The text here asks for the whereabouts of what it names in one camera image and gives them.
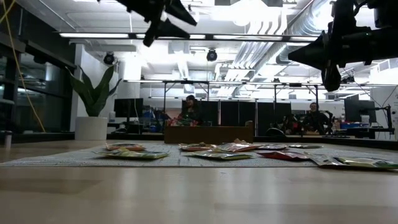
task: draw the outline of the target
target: person sitting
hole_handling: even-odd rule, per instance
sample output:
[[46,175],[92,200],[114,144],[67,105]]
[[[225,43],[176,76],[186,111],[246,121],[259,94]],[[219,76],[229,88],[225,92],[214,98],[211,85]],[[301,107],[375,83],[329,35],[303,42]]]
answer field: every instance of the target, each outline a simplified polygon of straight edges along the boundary
[[310,112],[305,116],[303,121],[304,130],[319,134],[326,134],[325,127],[323,127],[323,125],[328,123],[328,117],[319,112],[317,104],[311,103]]
[[178,116],[181,119],[190,119],[201,123],[201,113],[198,100],[193,95],[187,96],[185,101],[185,107],[182,108],[182,112]]

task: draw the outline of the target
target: black cable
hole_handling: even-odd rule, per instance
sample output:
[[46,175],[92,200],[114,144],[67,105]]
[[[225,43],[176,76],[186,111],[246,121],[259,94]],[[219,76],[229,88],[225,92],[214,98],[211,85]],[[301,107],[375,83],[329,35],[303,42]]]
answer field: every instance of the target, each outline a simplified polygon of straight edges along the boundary
[[387,99],[385,100],[385,102],[383,103],[382,107],[384,107],[384,105],[386,104],[387,100],[391,97],[391,95],[396,91],[398,85],[396,85],[396,87],[392,90],[392,92],[390,93],[390,95],[387,97]]
[[[358,84],[356,81],[354,81],[354,82],[355,82],[355,84],[357,84],[357,86],[360,87],[360,89],[362,89],[362,90],[370,97],[371,100],[373,100],[373,102],[375,102],[380,108],[382,108],[382,106],[381,106],[376,100],[374,100],[374,98],[373,98],[366,90],[364,90],[360,84]],[[388,124],[387,114],[386,114],[386,112],[385,112],[384,110],[382,110],[382,111],[383,111],[383,113],[384,113],[384,117],[385,117],[386,122],[387,122],[387,124]]]

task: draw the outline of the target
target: black partition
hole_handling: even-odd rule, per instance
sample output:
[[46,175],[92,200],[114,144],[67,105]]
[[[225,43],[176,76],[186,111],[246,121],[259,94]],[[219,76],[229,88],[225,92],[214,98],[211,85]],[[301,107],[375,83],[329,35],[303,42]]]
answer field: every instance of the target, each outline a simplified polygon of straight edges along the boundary
[[222,126],[239,126],[239,103],[237,101],[222,101],[220,110]]
[[271,127],[271,123],[274,123],[275,120],[281,122],[284,116],[291,113],[292,105],[290,103],[277,103],[274,118],[274,103],[258,103],[258,136],[265,136],[267,130]]
[[256,120],[256,103],[239,102],[239,125],[244,126],[246,121],[253,121],[254,123],[255,120]]
[[212,126],[218,125],[218,102],[217,101],[201,101],[201,115],[204,121],[211,122]]

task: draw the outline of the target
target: table surface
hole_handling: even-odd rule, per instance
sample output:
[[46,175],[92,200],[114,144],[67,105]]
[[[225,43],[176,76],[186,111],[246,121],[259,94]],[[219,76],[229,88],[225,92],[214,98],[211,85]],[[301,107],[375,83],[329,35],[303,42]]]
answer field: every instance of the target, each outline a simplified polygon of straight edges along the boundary
[[[1,149],[0,158],[43,156],[102,144],[16,144],[9,152]],[[2,167],[0,221],[395,224],[397,185],[395,172],[318,168]]]

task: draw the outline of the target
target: white planter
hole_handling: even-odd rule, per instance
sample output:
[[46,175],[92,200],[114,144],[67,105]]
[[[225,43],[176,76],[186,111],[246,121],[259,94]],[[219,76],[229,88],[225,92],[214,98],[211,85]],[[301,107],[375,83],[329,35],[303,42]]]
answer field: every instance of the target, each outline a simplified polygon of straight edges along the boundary
[[77,117],[75,122],[75,140],[106,140],[107,118]]

